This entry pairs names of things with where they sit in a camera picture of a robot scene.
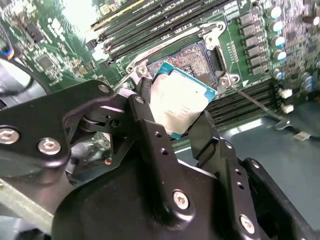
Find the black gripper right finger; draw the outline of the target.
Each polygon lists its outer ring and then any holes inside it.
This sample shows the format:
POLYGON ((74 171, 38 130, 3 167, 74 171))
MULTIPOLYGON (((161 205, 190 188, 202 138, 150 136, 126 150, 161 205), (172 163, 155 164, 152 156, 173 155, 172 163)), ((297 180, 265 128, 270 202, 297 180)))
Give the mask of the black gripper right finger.
POLYGON ((216 182, 214 226, 223 240, 317 240, 319 237, 255 159, 240 160, 209 112, 188 130, 193 157, 216 182))

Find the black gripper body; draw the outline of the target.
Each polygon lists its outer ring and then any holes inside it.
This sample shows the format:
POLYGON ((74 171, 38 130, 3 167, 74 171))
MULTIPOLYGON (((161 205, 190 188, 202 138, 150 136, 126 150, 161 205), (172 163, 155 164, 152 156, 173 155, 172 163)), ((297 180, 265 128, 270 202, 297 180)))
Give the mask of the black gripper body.
POLYGON ((196 213, 182 230, 156 217, 143 167, 130 162, 78 187, 56 210, 54 240, 248 240, 249 232, 233 221, 210 173, 180 164, 195 201, 196 213))

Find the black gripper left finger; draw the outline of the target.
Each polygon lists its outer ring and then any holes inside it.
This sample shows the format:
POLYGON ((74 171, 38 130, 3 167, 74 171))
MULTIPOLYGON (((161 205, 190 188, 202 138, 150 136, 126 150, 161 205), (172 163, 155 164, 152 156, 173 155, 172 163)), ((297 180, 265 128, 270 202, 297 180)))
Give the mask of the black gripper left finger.
POLYGON ((140 95, 124 97, 89 80, 0 112, 0 174, 36 184, 55 183, 65 171, 71 148, 95 133, 123 139, 123 160, 137 144, 154 189, 156 215, 166 225, 187 225, 195 203, 164 127, 140 95))

